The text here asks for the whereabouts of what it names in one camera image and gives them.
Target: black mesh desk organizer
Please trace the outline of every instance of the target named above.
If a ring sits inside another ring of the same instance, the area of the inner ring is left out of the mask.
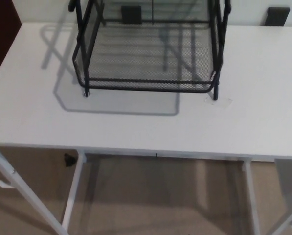
[[[206,93],[218,99],[230,0],[88,0],[76,10],[73,64],[90,89]]]

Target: black object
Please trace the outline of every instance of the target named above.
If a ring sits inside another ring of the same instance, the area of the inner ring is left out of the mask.
[[[284,26],[289,12],[289,7],[269,7],[264,26]]]
[[[123,24],[141,24],[141,6],[122,6]]]
[[[64,161],[66,162],[66,167],[71,167],[76,164],[77,158],[66,153],[64,154]]]
[[[231,2],[225,0],[222,17],[219,0],[204,1],[203,19],[179,16],[181,5],[172,16],[156,19],[153,1],[148,18],[141,17],[141,6],[121,6],[121,19],[104,19],[103,1],[88,0],[82,17],[80,0],[71,0],[79,29],[72,59],[85,97],[90,89],[206,93],[214,88],[217,100]]]

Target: white metal leg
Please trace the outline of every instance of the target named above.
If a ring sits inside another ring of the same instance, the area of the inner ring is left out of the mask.
[[[255,199],[255,193],[254,193],[254,187],[253,187],[251,159],[246,160],[244,162],[244,171],[246,173],[246,179],[247,179],[247,185],[248,185],[253,234],[260,235],[261,234],[260,223],[259,223],[259,216],[258,216],[258,210],[257,210],[257,202]]]
[[[26,184],[21,176],[16,172],[7,159],[0,153],[0,172],[10,181],[20,194],[34,207],[34,209],[49,223],[49,225],[59,234],[68,235],[67,231],[57,221],[48,208],[42,203],[38,196]]]
[[[289,211],[277,222],[277,224],[274,225],[274,227],[269,231],[268,235],[279,235],[291,224],[292,211]]]
[[[73,210],[73,206],[75,202],[76,192],[78,188],[78,183],[79,183],[81,173],[82,173],[83,163],[86,162],[86,156],[84,152],[83,151],[77,151],[77,152],[78,152],[78,160],[77,160],[76,169],[73,176],[73,182],[71,185],[71,189],[69,191],[67,206],[66,206],[66,210],[65,210],[63,222],[62,222],[62,226],[65,230],[67,230],[69,226],[69,222],[71,219],[72,210]]]

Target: white wall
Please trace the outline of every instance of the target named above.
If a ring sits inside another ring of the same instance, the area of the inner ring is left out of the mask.
[[[229,16],[229,24],[260,25],[261,22],[265,19],[267,8],[272,6],[272,7],[289,7],[291,10],[287,17],[285,26],[292,26],[292,0],[231,0],[231,1],[232,13]]]
[[[68,12],[69,0],[13,0],[22,22],[73,22],[75,13]]]
[[[292,26],[292,0],[231,0],[232,13],[229,24],[232,25],[260,25],[269,6],[290,7],[285,26]],[[14,6],[22,22],[73,22],[75,13],[67,10],[68,0],[13,0]]]

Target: black metal frame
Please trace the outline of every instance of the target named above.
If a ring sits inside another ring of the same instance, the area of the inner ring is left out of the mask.
[[[146,23],[209,23],[209,27],[211,30],[211,43],[212,43],[212,58],[213,58],[213,72],[211,74],[210,81],[162,81],[162,80],[140,80],[140,79],[117,79],[117,78],[90,78],[89,77],[89,65],[90,59],[92,56],[93,48],[95,45],[95,40],[97,37],[98,29],[100,27],[100,23],[103,26],[106,25],[106,22],[121,22],[121,19],[104,19],[103,17],[103,10],[104,10],[104,2],[101,0],[100,4],[97,0],[89,0],[84,17],[82,17],[82,10],[80,0],[70,0],[68,10],[73,12],[76,9],[76,16],[77,16],[77,24],[78,24],[78,35],[77,35],[77,46],[75,48],[73,54],[73,63],[76,70],[77,78],[82,87],[84,87],[85,92],[84,96],[88,97],[90,89],[111,89],[111,90],[134,90],[134,91],[158,91],[158,92],[179,92],[177,89],[158,89],[158,88],[114,88],[108,86],[90,86],[90,81],[109,81],[109,82],[139,82],[139,83],[168,83],[168,84],[207,84],[210,85],[208,89],[205,90],[182,90],[181,92],[194,92],[194,93],[207,93],[214,88],[213,94],[214,100],[218,99],[218,92],[219,92],[219,79],[220,79],[220,72],[223,65],[223,50],[224,50],[224,43],[225,43],[225,35],[227,29],[227,22],[228,16],[231,12],[231,0],[225,0],[225,8],[223,13],[223,18],[221,17],[221,9],[219,0],[208,0],[208,8],[209,8],[209,20],[208,21],[201,21],[201,20],[155,20],[153,16],[153,0],[151,0],[152,6],[152,19],[151,20],[142,20],[142,22]],[[97,11],[97,17],[95,21],[95,25],[92,31],[92,35],[90,38],[89,46],[86,50],[85,46],[85,39],[84,34],[86,31],[86,27],[89,21],[89,17],[91,11],[95,6]],[[77,57],[77,53],[81,50],[82,60],[83,60],[83,70],[84,70],[84,80],[83,83],[81,81],[80,75],[78,73],[77,65],[75,64],[75,59]]]

